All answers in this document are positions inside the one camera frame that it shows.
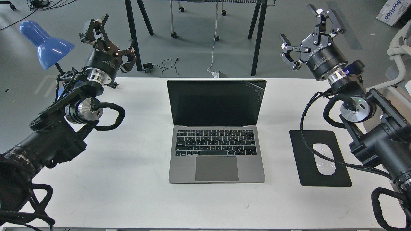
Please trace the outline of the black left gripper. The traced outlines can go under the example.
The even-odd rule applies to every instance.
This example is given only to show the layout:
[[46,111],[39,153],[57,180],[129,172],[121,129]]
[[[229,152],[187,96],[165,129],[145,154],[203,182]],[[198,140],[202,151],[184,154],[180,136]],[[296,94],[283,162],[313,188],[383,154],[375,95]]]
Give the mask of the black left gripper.
[[[104,25],[109,15],[103,19],[91,19],[86,22],[83,32],[79,34],[82,43],[93,46],[93,51],[85,64],[84,71],[89,74],[92,70],[105,72],[110,79],[115,79],[119,69],[122,73],[130,72],[136,61],[134,44],[135,40],[129,40],[129,48],[119,50],[119,47],[109,41]],[[127,57],[127,62],[122,62],[122,57]]]

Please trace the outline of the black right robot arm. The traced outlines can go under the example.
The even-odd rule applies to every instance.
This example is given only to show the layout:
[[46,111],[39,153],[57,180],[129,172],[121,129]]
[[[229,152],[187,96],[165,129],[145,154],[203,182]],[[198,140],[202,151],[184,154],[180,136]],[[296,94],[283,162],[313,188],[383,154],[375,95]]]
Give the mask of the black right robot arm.
[[[356,60],[348,64],[347,59],[335,45],[333,37],[345,32],[345,27],[333,9],[317,9],[307,6],[317,22],[314,32],[309,34],[299,46],[293,46],[286,35],[282,40],[283,61],[298,70],[305,64],[316,81],[327,80],[330,88],[317,92],[306,105],[301,120],[302,140],[313,155],[333,161],[314,150],[307,143],[303,133],[304,118],[308,109],[319,97],[329,101],[323,110],[324,120],[346,129],[353,142],[351,153],[361,162],[348,164],[334,161],[346,167],[387,177],[398,191],[376,188],[371,194],[372,207],[377,223],[387,231],[410,230],[410,123],[376,88],[366,90],[361,74],[364,64]],[[379,202],[381,194],[401,201],[406,217],[404,228],[390,226],[383,217]]]

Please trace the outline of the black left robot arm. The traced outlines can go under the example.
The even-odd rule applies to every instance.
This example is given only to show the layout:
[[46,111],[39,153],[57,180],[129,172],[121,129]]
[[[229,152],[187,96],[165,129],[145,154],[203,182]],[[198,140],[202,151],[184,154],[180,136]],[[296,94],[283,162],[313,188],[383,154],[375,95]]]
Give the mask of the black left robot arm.
[[45,212],[53,189],[49,185],[33,183],[32,179],[44,167],[72,161],[86,149],[84,139],[92,130],[109,131],[119,127],[125,110],[114,103],[97,99],[104,86],[115,88],[118,71],[129,72],[137,61],[133,48],[120,50],[111,42],[104,29],[108,15],[91,19],[80,34],[83,43],[93,50],[81,70],[64,72],[58,61],[74,45],[51,37],[37,22],[24,21],[20,32],[37,48],[37,57],[43,69],[55,65],[56,98],[52,105],[38,114],[29,127],[33,131],[22,142],[1,154],[1,224],[29,226],[41,219],[53,230],[55,221]]

